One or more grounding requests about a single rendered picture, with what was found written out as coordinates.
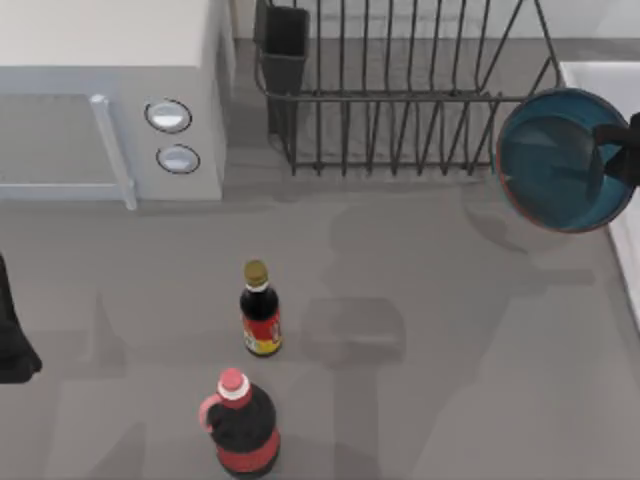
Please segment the blue bowl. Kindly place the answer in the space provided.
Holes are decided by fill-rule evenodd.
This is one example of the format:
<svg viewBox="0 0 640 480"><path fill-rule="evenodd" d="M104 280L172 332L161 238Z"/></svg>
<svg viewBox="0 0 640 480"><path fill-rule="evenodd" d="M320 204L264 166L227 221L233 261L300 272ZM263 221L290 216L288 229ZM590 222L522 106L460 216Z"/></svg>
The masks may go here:
<svg viewBox="0 0 640 480"><path fill-rule="evenodd" d="M584 233L611 223L640 187L605 175L622 146L595 145L593 129L629 128L631 117L578 88L545 90L520 104L500 130L493 161L508 202L556 232Z"/></svg>

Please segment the black cutlery holder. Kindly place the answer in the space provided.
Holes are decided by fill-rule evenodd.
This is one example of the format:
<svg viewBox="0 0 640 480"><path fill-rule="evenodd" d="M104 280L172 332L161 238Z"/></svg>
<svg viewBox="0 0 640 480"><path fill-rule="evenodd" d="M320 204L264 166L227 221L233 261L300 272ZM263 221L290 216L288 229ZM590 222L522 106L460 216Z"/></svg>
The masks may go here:
<svg viewBox="0 0 640 480"><path fill-rule="evenodd" d="M308 58L310 14L304 8L256 0L254 42L270 95L298 95Z"/></svg>

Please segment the dark bottle with gold cap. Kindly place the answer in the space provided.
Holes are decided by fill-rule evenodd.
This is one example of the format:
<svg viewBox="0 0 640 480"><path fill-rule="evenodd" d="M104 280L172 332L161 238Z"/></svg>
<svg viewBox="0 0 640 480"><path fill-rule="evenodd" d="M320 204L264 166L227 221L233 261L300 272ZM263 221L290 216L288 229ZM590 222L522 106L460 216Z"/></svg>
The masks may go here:
<svg viewBox="0 0 640 480"><path fill-rule="evenodd" d="M258 357L273 355L282 345L280 301L266 264L249 260L244 266L244 280L239 303L245 347Z"/></svg>

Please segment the small silver microwave knob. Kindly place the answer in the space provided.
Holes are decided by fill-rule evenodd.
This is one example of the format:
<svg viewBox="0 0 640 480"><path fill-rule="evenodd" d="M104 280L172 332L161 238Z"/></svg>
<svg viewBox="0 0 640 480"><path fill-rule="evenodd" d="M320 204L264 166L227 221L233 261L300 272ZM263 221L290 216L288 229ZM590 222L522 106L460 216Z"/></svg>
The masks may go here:
<svg viewBox="0 0 640 480"><path fill-rule="evenodd" d="M198 153L189 146L182 144L159 149L155 158L156 163L164 171L174 175L189 175L201 165Z"/></svg>

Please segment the large silver microwave knob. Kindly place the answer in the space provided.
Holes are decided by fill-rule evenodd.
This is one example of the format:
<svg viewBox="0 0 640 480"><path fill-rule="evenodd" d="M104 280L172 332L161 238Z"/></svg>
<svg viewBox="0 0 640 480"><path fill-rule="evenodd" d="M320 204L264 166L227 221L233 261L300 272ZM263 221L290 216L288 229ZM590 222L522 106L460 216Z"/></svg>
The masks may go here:
<svg viewBox="0 0 640 480"><path fill-rule="evenodd" d="M187 130L193 120L189 108L175 99L147 103L144 117L152 128L166 134L178 134Z"/></svg>

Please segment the pale microwave oven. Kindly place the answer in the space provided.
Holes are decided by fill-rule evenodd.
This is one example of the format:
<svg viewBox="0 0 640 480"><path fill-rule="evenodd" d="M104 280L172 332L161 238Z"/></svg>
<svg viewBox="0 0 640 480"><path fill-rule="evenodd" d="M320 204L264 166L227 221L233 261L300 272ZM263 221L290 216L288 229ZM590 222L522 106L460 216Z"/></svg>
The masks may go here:
<svg viewBox="0 0 640 480"><path fill-rule="evenodd" d="M105 95L142 201L218 201L227 159L224 88L235 77L227 0L0 0L0 201L120 200L89 102ZM178 134L147 103L192 113ZM156 152L189 146L189 175Z"/></svg>

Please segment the dark bottle with pink cap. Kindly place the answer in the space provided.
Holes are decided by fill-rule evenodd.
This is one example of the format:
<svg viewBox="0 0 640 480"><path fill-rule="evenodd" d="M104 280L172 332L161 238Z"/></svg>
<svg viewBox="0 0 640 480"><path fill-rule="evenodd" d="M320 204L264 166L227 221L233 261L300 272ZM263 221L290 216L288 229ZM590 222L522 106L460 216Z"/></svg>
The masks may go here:
<svg viewBox="0 0 640 480"><path fill-rule="evenodd" d="M219 464L232 478L257 480L272 470L281 446L275 405L241 370L220 373L198 418L214 443Z"/></svg>

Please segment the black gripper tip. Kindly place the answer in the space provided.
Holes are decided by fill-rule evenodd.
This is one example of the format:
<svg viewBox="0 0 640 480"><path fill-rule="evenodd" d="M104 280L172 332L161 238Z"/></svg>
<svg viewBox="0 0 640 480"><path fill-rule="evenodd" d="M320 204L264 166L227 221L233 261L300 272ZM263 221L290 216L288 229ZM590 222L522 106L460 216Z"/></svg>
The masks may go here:
<svg viewBox="0 0 640 480"><path fill-rule="evenodd" d="M20 325L0 253L0 385L27 383L42 367L40 356Z"/></svg>

